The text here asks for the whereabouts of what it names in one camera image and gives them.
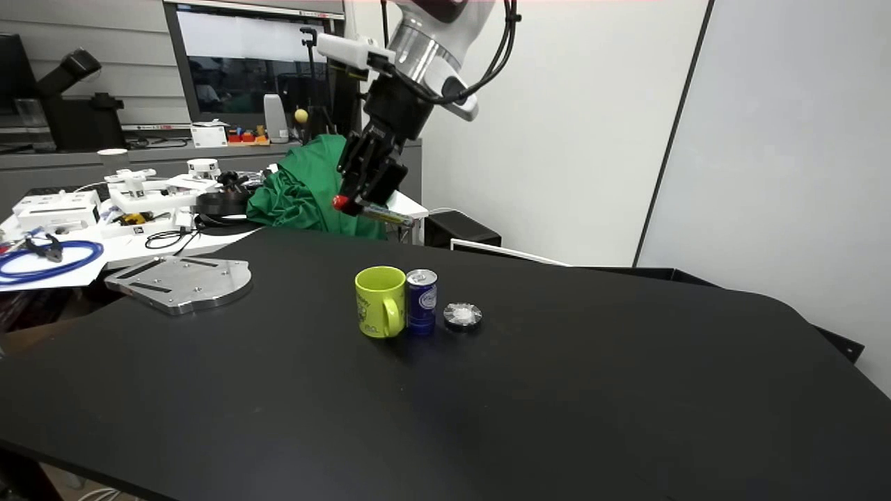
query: small can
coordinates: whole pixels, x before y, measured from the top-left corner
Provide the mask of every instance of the small can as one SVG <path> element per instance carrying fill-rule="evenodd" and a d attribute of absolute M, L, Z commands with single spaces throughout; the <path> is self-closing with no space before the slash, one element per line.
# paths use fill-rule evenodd
<path fill-rule="evenodd" d="M 436 273 L 410 269 L 410 330 L 433 333 L 436 330 Z"/>

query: white wall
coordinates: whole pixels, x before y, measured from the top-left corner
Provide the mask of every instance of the white wall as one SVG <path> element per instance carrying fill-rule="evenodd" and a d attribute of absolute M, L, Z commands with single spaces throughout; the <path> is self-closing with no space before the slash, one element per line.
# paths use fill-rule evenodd
<path fill-rule="evenodd" d="M 891 391 L 891 3 L 717 3 L 641 264 L 865 342 Z"/>
<path fill-rule="evenodd" d="M 399 22 L 399 7 L 390 6 L 390 29 Z M 381 3 L 378 0 L 349 0 L 344 3 L 344 33 L 351 38 L 376 38 L 383 42 L 381 29 Z"/>
<path fill-rule="evenodd" d="M 460 209 L 513 248 L 633 264 L 704 0 L 521 0 L 507 72 L 467 124 L 422 129 L 422 202 Z M 493 14 L 467 79 L 502 33 Z"/>

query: gray wall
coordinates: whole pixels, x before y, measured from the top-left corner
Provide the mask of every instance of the gray wall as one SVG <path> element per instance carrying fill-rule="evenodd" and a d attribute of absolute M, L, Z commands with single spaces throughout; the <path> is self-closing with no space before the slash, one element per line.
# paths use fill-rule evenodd
<path fill-rule="evenodd" d="M 343 11 L 343 0 L 222 0 L 303 11 Z M 0 0 L 0 33 L 20 33 L 35 77 L 84 46 L 102 70 L 69 97 L 110 92 L 124 124 L 188 122 L 161 0 Z"/>
<path fill-rule="evenodd" d="M 717 0 L 641 264 L 787 301 L 891 391 L 889 138 L 889 0 Z"/>

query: blue object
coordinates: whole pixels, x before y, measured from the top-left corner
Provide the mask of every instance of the blue object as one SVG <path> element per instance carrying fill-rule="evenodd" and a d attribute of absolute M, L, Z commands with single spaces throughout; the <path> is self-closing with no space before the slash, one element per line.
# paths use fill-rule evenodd
<path fill-rule="evenodd" d="M 27 256 L 30 251 L 16 251 L 16 252 L 7 252 L 0 257 L 0 284 L 33 284 L 33 281 L 45 281 L 45 277 L 55 277 L 55 274 L 63 274 L 63 273 L 71 273 L 71 269 L 80 269 L 85 267 L 90 262 L 95 262 L 97 256 L 102 256 L 102 244 L 97 242 L 90 242 L 90 239 L 69 239 L 69 242 L 62 242 L 62 252 L 69 251 L 69 248 L 85 248 L 90 252 L 77 262 L 69 262 L 69 264 L 58 264 L 58 267 L 48 267 L 48 269 L 30 269 L 30 273 L 5 273 L 5 267 L 23 256 Z"/>
<path fill-rule="evenodd" d="M 411 333 L 433 333 L 436 330 L 436 273 L 433 269 L 411 269 L 410 273 L 410 330 Z"/>

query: black tabletop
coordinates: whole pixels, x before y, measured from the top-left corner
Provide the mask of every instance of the black tabletop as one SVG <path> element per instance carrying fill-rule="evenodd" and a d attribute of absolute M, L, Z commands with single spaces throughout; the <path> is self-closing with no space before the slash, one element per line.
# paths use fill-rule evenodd
<path fill-rule="evenodd" d="M 233 305 L 119 301 L 0 362 L 0 444 L 161 498 L 891 498 L 891 404 L 740 292 L 262 231 Z M 369 342 L 354 273 L 433 267 L 474 337 Z"/>

